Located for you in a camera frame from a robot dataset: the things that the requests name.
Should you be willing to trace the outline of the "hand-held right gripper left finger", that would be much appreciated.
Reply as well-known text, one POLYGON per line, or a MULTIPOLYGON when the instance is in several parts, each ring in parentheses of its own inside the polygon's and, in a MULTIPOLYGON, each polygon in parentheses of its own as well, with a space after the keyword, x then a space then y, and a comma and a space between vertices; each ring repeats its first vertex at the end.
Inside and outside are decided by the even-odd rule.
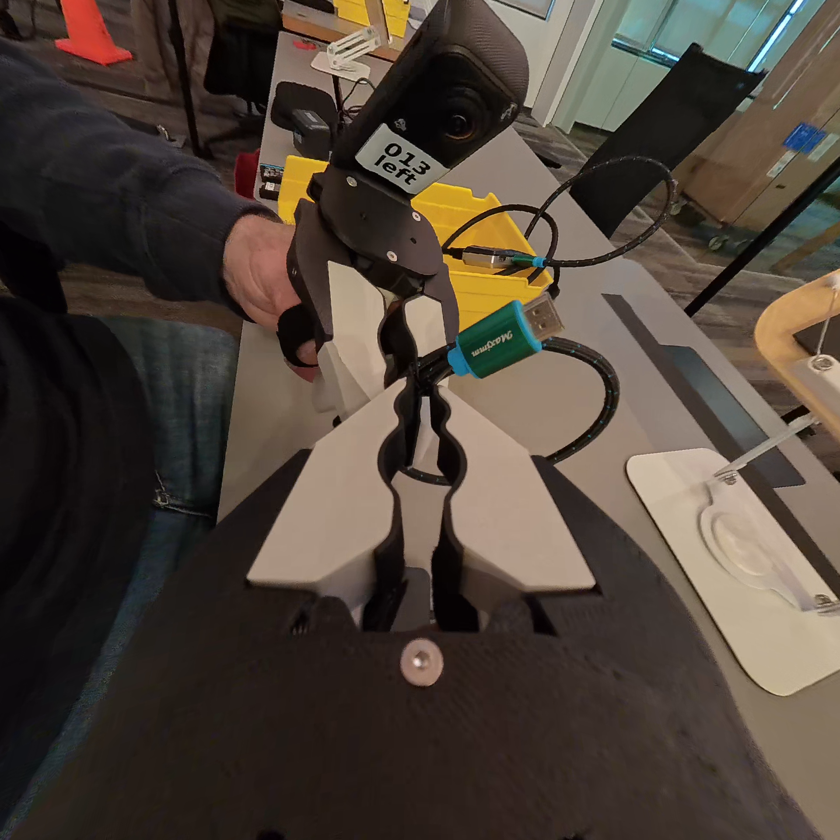
POLYGON ((401 502, 413 388, 390 387, 311 450, 247 573, 254 586, 368 602, 405 572, 401 502))

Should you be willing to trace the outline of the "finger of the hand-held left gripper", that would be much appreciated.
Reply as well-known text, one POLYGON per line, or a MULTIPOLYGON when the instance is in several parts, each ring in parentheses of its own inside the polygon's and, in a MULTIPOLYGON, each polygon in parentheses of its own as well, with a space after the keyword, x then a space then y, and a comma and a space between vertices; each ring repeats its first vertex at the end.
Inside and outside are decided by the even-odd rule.
POLYGON ((410 297, 391 302, 379 328, 384 386, 412 376, 421 359, 455 340, 458 327, 459 311, 454 300, 410 297))
POLYGON ((351 267, 329 268, 332 337, 318 352, 320 377, 313 405, 341 421, 385 389, 386 362, 380 345, 385 297, 351 267))

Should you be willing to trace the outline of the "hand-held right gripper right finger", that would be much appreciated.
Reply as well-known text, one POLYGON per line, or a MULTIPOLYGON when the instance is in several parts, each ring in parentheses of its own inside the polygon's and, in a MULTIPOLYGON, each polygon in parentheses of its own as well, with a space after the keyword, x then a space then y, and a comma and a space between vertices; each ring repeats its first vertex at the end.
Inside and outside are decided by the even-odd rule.
POLYGON ((437 467, 449 483, 433 554, 435 600, 494 607, 516 595, 588 592, 595 578, 548 478, 554 467, 452 392, 431 398, 437 467))

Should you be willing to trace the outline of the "yellow plastic bin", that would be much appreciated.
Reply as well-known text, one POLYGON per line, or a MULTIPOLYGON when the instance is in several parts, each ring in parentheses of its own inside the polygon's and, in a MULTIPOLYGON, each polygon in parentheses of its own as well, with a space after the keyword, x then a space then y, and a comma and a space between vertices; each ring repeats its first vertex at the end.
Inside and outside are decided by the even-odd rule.
MULTIPOLYGON (((277 198, 277 214, 286 224, 294 223, 294 212, 301 199, 308 200, 307 188, 314 174, 327 168, 327 162, 289 155, 284 164, 277 198)), ((442 245, 448 237, 473 217, 499 207, 496 195, 475 196, 458 185, 436 183, 412 200, 413 208, 424 215, 442 245)), ((509 213, 499 213, 476 224, 455 239, 455 247, 481 246, 509 249, 534 255, 517 221, 509 213)), ((553 282, 548 270, 534 280, 532 269, 510 276, 496 276, 493 269, 467 266, 461 260, 444 258, 458 303, 459 327, 467 329, 509 302, 526 303, 545 292, 553 282)))

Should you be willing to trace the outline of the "person's left forearm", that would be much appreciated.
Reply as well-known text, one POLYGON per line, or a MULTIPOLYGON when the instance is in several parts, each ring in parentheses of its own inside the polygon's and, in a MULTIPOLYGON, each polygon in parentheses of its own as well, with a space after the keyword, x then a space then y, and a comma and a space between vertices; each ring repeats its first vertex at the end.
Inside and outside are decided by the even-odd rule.
POLYGON ((244 215, 277 215, 5 41, 1 118, 3 224, 60 260, 139 277, 156 298, 249 319, 224 283, 226 239, 244 215))

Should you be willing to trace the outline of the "person's left hand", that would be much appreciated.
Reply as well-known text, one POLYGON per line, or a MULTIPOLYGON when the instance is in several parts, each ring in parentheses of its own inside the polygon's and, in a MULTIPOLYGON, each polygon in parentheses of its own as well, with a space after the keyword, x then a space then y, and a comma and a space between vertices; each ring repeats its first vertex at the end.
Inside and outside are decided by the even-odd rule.
POLYGON ((235 223, 224 247, 228 294, 251 321, 272 333, 281 316, 301 303, 287 272, 294 233, 276 217, 250 213, 235 223))

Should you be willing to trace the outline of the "black desktop device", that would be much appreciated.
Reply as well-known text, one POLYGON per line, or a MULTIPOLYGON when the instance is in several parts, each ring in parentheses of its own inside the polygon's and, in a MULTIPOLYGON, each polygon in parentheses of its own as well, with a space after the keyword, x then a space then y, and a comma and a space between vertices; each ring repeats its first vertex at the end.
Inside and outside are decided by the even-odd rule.
POLYGON ((339 111, 326 91, 294 81, 275 87, 270 119, 292 134, 297 154, 317 161, 329 161, 339 136, 339 111))

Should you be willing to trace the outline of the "white stand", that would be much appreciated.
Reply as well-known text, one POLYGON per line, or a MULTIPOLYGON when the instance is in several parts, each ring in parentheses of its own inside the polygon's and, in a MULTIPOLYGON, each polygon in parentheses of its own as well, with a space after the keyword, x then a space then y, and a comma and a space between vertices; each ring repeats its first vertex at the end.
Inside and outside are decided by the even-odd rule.
POLYGON ((382 45, 378 32, 373 27, 358 30, 328 45, 311 61, 311 68, 347 81, 369 80, 371 69, 360 62, 382 45))

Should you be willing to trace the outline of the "person's black top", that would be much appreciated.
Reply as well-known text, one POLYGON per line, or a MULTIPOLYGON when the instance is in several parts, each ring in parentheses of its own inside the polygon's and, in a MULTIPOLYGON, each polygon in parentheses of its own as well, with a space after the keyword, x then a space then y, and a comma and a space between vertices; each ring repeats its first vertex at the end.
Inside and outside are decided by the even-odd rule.
POLYGON ((2 812, 27 789, 109 636, 150 516, 152 425, 100 320, 3 298, 2 812))

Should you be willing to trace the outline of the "wooden rimmed black panel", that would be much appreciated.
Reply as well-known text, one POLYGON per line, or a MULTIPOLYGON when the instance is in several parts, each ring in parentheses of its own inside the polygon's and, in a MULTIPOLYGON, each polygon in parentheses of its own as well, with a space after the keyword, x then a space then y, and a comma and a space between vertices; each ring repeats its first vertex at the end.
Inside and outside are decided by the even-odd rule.
POLYGON ((838 270, 783 295, 759 317, 754 342, 799 400, 783 416, 797 434, 821 425, 839 440, 838 270))

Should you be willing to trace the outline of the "orange traffic cone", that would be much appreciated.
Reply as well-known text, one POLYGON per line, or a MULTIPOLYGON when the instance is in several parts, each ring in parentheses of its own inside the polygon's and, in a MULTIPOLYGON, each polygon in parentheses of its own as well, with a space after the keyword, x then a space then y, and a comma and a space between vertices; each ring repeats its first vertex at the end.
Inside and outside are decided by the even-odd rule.
POLYGON ((59 4, 67 37, 55 41, 58 49, 103 67, 133 59, 128 49, 114 43, 96 1, 61 1, 59 4))

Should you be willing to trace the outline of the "cart with cardboard boxes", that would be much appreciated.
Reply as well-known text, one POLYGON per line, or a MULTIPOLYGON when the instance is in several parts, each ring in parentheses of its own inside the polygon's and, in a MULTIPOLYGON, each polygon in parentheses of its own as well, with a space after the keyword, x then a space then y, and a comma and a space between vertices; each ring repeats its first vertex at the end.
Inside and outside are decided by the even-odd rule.
POLYGON ((759 95, 679 165, 677 220, 732 256, 838 162, 838 66, 759 95))

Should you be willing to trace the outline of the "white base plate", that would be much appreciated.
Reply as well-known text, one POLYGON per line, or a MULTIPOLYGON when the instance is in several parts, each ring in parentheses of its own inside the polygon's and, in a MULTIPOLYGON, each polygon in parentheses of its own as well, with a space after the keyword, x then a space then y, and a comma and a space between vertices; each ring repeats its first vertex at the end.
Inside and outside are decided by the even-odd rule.
POLYGON ((742 670, 788 697, 838 674, 838 584, 708 448, 636 455, 626 475, 742 670))

